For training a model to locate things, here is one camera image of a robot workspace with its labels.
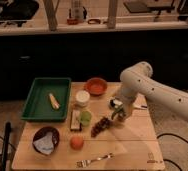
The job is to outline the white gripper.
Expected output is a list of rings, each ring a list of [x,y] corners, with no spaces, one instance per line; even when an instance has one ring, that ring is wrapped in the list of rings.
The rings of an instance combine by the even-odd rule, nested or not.
[[[123,107],[123,110],[121,112],[119,112],[116,117],[120,114],[120,113],[123,113],[126,115],[126,119],[128,117],[130,117],[133,113],[133,104],[132,103],[126,103],[126,102],[122,102],[122,105]]]

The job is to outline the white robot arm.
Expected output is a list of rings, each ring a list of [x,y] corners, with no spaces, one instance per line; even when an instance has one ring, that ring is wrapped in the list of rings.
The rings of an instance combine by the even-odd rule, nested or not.
[[[129,106],[140,93],[161,103],[188,122],[188,93],[154,81],[151,79],[152,74],[153,69],[148,62],[139,62],[121,72],[121,86],[116,92],[116,97],[126,110],[124,119],[130,116]]]

